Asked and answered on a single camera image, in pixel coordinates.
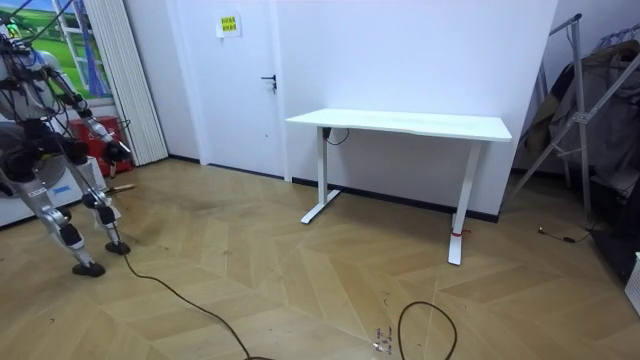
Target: window blind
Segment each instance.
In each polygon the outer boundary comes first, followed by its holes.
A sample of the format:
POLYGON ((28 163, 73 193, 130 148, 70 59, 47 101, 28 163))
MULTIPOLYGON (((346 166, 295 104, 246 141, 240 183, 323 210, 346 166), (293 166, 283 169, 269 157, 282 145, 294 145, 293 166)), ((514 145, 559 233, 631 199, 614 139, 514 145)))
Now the window blind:
POLYGON ((136 165, 168 156, 123 0, 84 0, 136 165))

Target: metal rack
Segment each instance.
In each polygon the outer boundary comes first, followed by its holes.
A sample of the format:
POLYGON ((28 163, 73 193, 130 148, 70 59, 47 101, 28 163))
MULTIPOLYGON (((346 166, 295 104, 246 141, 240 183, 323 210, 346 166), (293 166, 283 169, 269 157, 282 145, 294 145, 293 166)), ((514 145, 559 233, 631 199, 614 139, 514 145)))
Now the metal rack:
MULTIPOLYGON (((613 94, 616 91, 618 91, 618 89, 629 78, 629 76, 638 68, 638 66, 640 66, 640 54, 636 56, 635 59, 633 59, 633 61, 629 64, 629 66, 627 66, 625 71, 622 73, 622 75, 620 75, 618 80, 616 80, 616 82, 607 90, 607 92, 593 106, 593 108, 587 112, 584 104, 584 84, 583 84, 584 75, 582 72, 582 55, 581 55, 582 49, 580 46, 580 19, 581 18, 582 18, 582 14, 577 14, 572 18, 570 18, 569 20, 562 23, 561 25, 559 25, 558 27, 551 30, 551 32, 549 33, 549 36, 552 36, 557 32, 559 32, 560 30, 565 29, 568 26, 571 26, 571 36, 573 38, 573 42, 572 42, 573 68, 575 73, 574 81, 576 82, 575 91, 576 91, 576 103, 577 103, 578 111, 575 112, 573 116, 571 116, 571 118, 565 123, 565 125, 560 129, 560 131, 553 137, 553 139, 551 139, 551 142, 549 143, 549 145, 547 145, 547 147, 544 149, 544 151, 538 157, 538 159, 536 159, 536 161, 531 166, 531 168, 526 172, 526 174, 524 174, 522 179, 520 179, 520 181, 516 185, 513 192, 503 201, 502 208, 504 208, 504 206, 511 199, 513 199, 513 197, 518 193, 518 191, 522 189, 522 187, 526 184, 529 178, 531 178, 531 175, 533 175, 533 173, 535 173, 538 170, 538 168, 544 162, 547 156, 549 156, 549 154, 551 154, 554 150, 557 152, 557 155, 561 158, 570 153, 580 151, 582 155, 581 156, 582 193, 583 193, 584 212, 585 212, 586 222, 589 222, 589 219, 591 218, 591 188, 589 184, 589 161, 588 161, 588 155, 587 155, 586 126, 589 123, 589 121, 598 113, 600 108, 602 108, 602 106, 607 101, 609 101, 609 99, 613 96, 613 94), (565 151, 558 146, 558 143, 567 134, 567 132, 569 132, 571 127, 576 123, 578 124, 579 131, 580 131, 580 148, 576 150, 565 151)), ((611 38, 612 36, 616 36, 616 34, 618 33, 609 35, 609 38, 611 38)), ((544 99, 548 94, 546 74, 544 72, 544 65, 541 66, 541 70, 539 73, 539 81, 541 83, 541 86, 539 87, 539 91, 541 92, 540 95, 542 96, 541 98, 544 99)), ((526 138, 526 136, 527 134, 525 133, 520 140, 522 141, 524 138, 526 138)), ((566 160, 564 161, 565 161, 565 173, 567 176, 567 182, 570 183, 569 166, 567 161, 566 160)))

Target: power cord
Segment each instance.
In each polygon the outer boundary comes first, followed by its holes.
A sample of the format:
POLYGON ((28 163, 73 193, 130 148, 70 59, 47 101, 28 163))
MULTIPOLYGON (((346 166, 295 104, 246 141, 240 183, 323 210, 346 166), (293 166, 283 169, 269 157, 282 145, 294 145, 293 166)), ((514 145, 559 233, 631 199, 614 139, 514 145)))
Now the power cord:
POLYGON ((404 318, 404 314, 407 312, 407 310, 409 310, 411 307, 413 307, 415 305, 427 305, 427 306, 430 306, 430 307, 438 310, 442 315, 444 315, 444 317, 447 318, 447 320, 449 320, 449 324, 451 324, 451 328, 453 329, 453 343, 451 344, 451 349, 449 350, 449 353, 447 354, 447 357, 445 357, 444 359, 445 360, 451 359, 451 355, 453 355, 453 351, 456 349, 456 345, 458 344, 458 329, 456 328, 456 324, 453 323, 453 320, 451 320, 449 315, 447 315, 447 313, 444 312, 444 310, 442 310, 439 307, 435 306, 434 304, 426 302, 426 301, 415 301, 415 302, 412 302, 411 304, 405 306, 404 309, 402 309, 402 312, 400 313, 400 319, 398 319, 398 348, 400 349, 400 358, 402 358, 402 360, 405 360, 405 358, 404 358, 404 350, 402 349, 402 331, 400 331, 401 330, 401 325, 402 325, 402 319, 404 318))
POLYGON ((540 226, 538 228, 538 234, 545 235, 545 236, 548 236, 548 237, 556 239, 556 240, 564 241, 564 242, 569 243, 569 244, 577 244, 579 242, 584 241, 586 238, 588 238, 589 235, 591 235, 591 230, 593 230, 594 228, 595 228, 595 225, 592 226, 590 229, 587 229, 587 231, 588 231, 587 234, 585 236, 581 237, 578 240, 576 240, 576 239, 574 239, 572 237, 568 237, 568 236, 557 237, 557 236, 555 236, 553 234, 549 234, 548 232, 545 232, 544 229, 542 229, 542 226, 540 226))
MULTIPOLYGON (((64 147, 62 146, 62 144, 60 143, 58 138, 57 137, 55 137, 55 138, 56 138, 56 143, 58 144, 58 147, 60 148, 60 151, 62 152, 63 156, 67 159, 67 161, 70 162, 70 159, 67 156, 67 153, 64 151, 64 147)), ((97 192, 93 189, 93 187, 91 186, 89 181, 84 177, 84 175, 81 174, 80 172, 78 172, 78 174, 80 175, 80 178, 82 179, 82 182, 85 183, 85 185, 87 186, 89 191, 93 194, 94 198, 97 199, 103 206, 108 206, 107 203, 100 196, 98 196, 97 192)), ((118 242, 122 243, 122 237, 120 236, 120 231, 118 230, 118 226, 116 224, 114 224, 113 229, 115 230, 116 236, 118 237, 118 242)), ((158 278, 156 278, 154 276, 148 276, 148 275, 139 274, 137 271, 135 271, 133 266, 131 266, 131 262, 129 262, 129 257, 126 254, 123 255, 123 256, 124 256, 125 262, 127 263, 127 267, 129 268, 129 270, 131 271, 131 273, 135 277, 140 278, 140 279, 153 280, 153 281, 157 282, 158 284, 164 286, 167 290, 169 290, 173 295, 178 297, 180 300, 184 301, 185 303, 193 306, 194 308, 202 311, 203 313, 205 313, 205 314, 207 314, 209 316, 212 316, 213 318, 215 318, 215 319, 219 320, 220 322, 222 322, 224 324, 224 326, 229 330, 231 335, 233 335, 233 337, 236 339, 236 341, 238 342, 240 347, 242 348, 242 351, 246 355, 245 360, 274 360, 274 359, 265 358, 265 357, 261 357, 261 356, 251 356, 251 354, 249 353, 249 350, 247 350, 247 347, 244 345, 244 343, 242 342, 242 340, 240 339, 240 337, 238 336, 236 331, 222 317, 220 317, 219 315, 217 315, 217 314, 215 314, 215 313, 213 313, 213 312, 201 307, 200 305, 192 302, 191 300, 185 298, 184 296, 182 296, 179 292, 174 290, 169 284, 165 283, 164 281, 162 281, 162 280, 160 280, 160 279, 158 279, 158 278)))
POLYGON ((338 146, 338 145, 342 144, 343 142, 347 141, 347 139, 349 138, 349 135, 351 135, 351 130, 347 129, 347 136, 345 136, 344 139, 342 139, 342 141, 340 141, 338 143, 332 143, 331 141, 329 141, 329 137, 327 137, 326 140, 329 143, 329 145, 338 146))

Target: black cable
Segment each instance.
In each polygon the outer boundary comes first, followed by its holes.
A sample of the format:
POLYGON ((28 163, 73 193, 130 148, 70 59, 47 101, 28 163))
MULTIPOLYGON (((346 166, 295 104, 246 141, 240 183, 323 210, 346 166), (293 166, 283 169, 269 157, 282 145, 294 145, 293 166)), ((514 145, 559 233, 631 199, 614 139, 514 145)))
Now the black cable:
POLYGON ((29 3, 31 3, 33 0, 26 0, 25 2, 22 3, 22 5, 20 5, 17 9, 15 9, 11 14, 9 14, 7 17, 5 17, 3 19, 3 23, 5 22, 4 20, 9 20, 11 21, 11 18, 16 16, 17 13, 19 13, 22 9, 25 8, 25 6, 29 5, 29 3))
POLYGON ((229 331, 231 332, 231 335, 233 335, 233 337, 236 339, 236 341, 238 342, 238 344, 240 344, 240 347, 242 348, 242 351, 245 353, 246 360, 273 360, 273 359, 269 359, 269 358, 264 358, 264 357, 260 357, 260 356, 251 356, 249 354, 249 350, 247 350, 246 346, 244 345, 244 343, 242 342, 242 340, 240 340, 240 337, 238 336, 238 334, 235 332, 235 330, 233 330, 233 328, 231 327, 231 325, 229 325, 229 323, 227 323, 223 318, 221 318, 220 316, 218 316, 217 314, 199 306, 198 304, 195 304, 193 302, 191 302, 189 299, 185 298, 184 296, 180 295, 179 292, 175 291, 171 286, 169 286, 167 283, 165 283, 164 281, 153 277, 153 276, 147 276, 147 275, 140 275, 138 274, 133 267, 131 266, 131 263, 129 262, 129 257, 127 255, 124 255, 124 260, 127 263, 127 266, 129 267, 129 270, 131 270, 131 273, 133 273, 133 275, 135 275, 136 277, 140 278, 140 279, 147 279, 147 280, 153 280, 157 283, 159 283, 160 285, 164 286, 167 290, 169 290, 170 292, 173 293, 173 295, 175 295, 176 297, 178 297, 180 300, 186 302, 187 304, 193 306, 194 308, 202 311, 203 313, 210 315, 212 317, 214 317, 215 319, 219 320, 220 322, 222 322, 224 324, 224 326, 227 327, 227 329, 229 329, 229 331))
POLYGON ((345 137, 344 137, 344 139, 342 139, 342 141, 340 141, 339 143, 334 144, 334 143, 332 143, 331 141, 329 141, 329 139, 327 139, 327 142, 328 142, 330 145, 338 146, 338 145, 342 144, 343 142, 347 141, 347 139, 349 138, 349 135, 351 135, 351 130, 347 129, 347 136, 345 136, 345 137))
POLYGON ((27 41, 31 43, 37 38, 39 38, 40 36, 42 36, 42 34, 44 34, 44 32, 47 31, 47 29, 51 25, 53 25, 54 22, 58 21, 58 18, 60 17, 60 15, 64 14, 64 12, 67 10, 67 8, 69 7, 69 5, 71 5, 72 2, 73 0, 69 0, 69 2, 67 2, 67 4, 63 6, 62 9, 60 9, 60 12, 57 13, 56 16, 54 16, 53 19, 47 25, 45 25, 45 27, 43 27, 40 31, 38 31, 38 33, 36 33, 34 36, 27 38, 27 41))
POLYGON ((131 120, 124 119, 124 120, 118 121, 118 125, 122 126, 121 128, 122 131, 126 131, 129 128, 129 125, 131 125, 131 120))
POLYGON ((7 96, 7 94, 4 93, 4 90, 0 90, 0 93, 2 94, 2 96, 4 97, 4 99, 7 101, 7 104, 9 104, 9 106, 11 106, 11 110, 13 110, 13 118, 16 122, 20 122, 20 117, 18 116, 18 111, 16 110, 16 105, 15 102, 13 102, 13 93, 11 92, 11 90, 9 90, 9 94, 11 94, 11 99, 9 99, 9 97, 7 96))
POLYGON ((426 301, 414 301, 411 304, 405 306, 404 309, 402 309, 402 312, 400 313, 400 319, 398 319, 398 348, 400 348, 400 358, 402 358, 402 360, 405 360, 404 351, 402 349, 402 331, 401 331, 402 319, 404 318, 404 314, 407 312, 407 310, 409 310, 409 308, 415 305, 428 305, 438 310, 442 315, 444 315, 444 317, 447 318, 447 320, 449 320, 449 323, 451 324, 451 328, 453 329, 453 343, 451 344, 451 349, 449 350, 447 357, 445 357, 445 360, 451 359, 451 355, 453 355, 453 351, 456 349, 456 345, 458 344, 458 329, 456 328, 456 324, 453 323, 453 320, 451 320, 451 318, 449 317, 449 315, 447 315, 446 312, 444 312, 442 309, 440 309, 436 305, 426 301))
POLYGON ((586 238, 588 238, 589 235, 591 235, 591 232, 596 228, 596 226, 598 226, 598 224, 600 224, 600 221, 596 221, 596 222, 593 223, 593 225, 591 225, 590 227, 587 227, 585 229, 587 231, 587 233, 583 237, 578 239, 578 240, 576 240, 576 239, 574 239, 572 237, 569 237, 569 236, 565 236, 565 237, 560 238, 560 237, 557 237, 557 236, 555 236, 553 234, 549 234, 548 232, 545 232, 544 229, 542 229, 542 226, 540 226, 538 228, 538 234, 545 235, 545 236, 548 236, 550 238, 553 238, 553 239, 556 239, 556 240, 560 240, 560 241, 563 241, 563 242, 566 242, 566 243, 569 243, 569 244, 577 244, 579 242, 584 241, 586 238))

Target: baseboard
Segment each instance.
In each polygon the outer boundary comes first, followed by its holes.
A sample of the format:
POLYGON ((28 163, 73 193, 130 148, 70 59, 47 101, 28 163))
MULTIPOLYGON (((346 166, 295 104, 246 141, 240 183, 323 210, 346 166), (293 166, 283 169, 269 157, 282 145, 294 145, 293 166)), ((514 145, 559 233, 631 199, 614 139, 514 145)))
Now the baseboard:
POLYGON ((272 179, 284 180, 284 176, 271 175, 271 174, 267 174, 267 173, 261 173, 261 172, 258 172, 258 171, 251 171, 251 170, 245 170, 245 169, 238 169, 238 168, 234 168, 234 167, 231 167, 231 166, 225 166, 225 165, 218 165, 218 164, 211 164, 211 163, 209 163, 207 165, 213 166, 213 167, 217 167, 217 168, 220 168, 220 169, 225 169, 225 170, 243 172, 245 174, 258 175, 258 176, 264 176, 264 177, 268 177, 268 178, 272 178, 272 179))
MULTIPOLYGON (((512 168, 511 169, 511 174, 513 175, 524 175, 526 174, 528 171, 528 169, 516 169, 516 168, 512 168)), ((534 172, 532 175, 532 177, 537 177, 537 178, 541 178, 541 179, 551 179, 551 180, 560 180, 560 181, 564 181, 564 174, 560 174, 560 173, 552 173, 552 172, 548 172, 548 171, 536 171, 534 172)))
POLYGON ((194 158, 190 158, 188 156, 169 154, 169 159, 182 160, 182 161, 186 161, 186 162, 190 162, 190 163, 194 163, 194 164, 200 165, 200 159, 194 159, 194 158))
MULTIPOLYGON (((292 178, 291 182, 293 182, 294 184, 299 184, 299 185, 318 187, 318 182, 317 181, 301 179, 301 178, 297 178, 297 177, 292 178)), ((419 208, 419 209, 433 210, 433 211, 442 212, 442 213, 446 213, 446 214, 453 214, 456 211, 456 208, 453 207, 453 206, 434 204, 434 203, 421 201, 421 200, 407 199, 407 198, 403 198, 403 197, 400 197, 400 196, 393 196, 393 195, 381 194, 381 193, 377 193, 377 192, 373 192, 373 191, 354 189, 354 188, 350 188, 350 187, 347 187, 347 186, 329 184, 329 189, 331 189, 331 190, 338 189, 338 190, 340 190, 342 192, 345 192, 347 194, 362 196, 362 197, 366 197, 366 198, 370 198, 370 199, 376 199, 376 200, 392 202, 392 203, 396 203, 396 204, 412 206, 412 207, 416 207, 416 208, 419 208)), ((467 210, 467 217, 468 218, 472 218, 472 219, 476 219, 476 220, 492 222, 492 223, 497 223, 498 220, 500 219, 500 215, 487 214, 487 213, 483 213, 483 212, 479 212, 479 211, 473 211, 473 210, 467 210)))

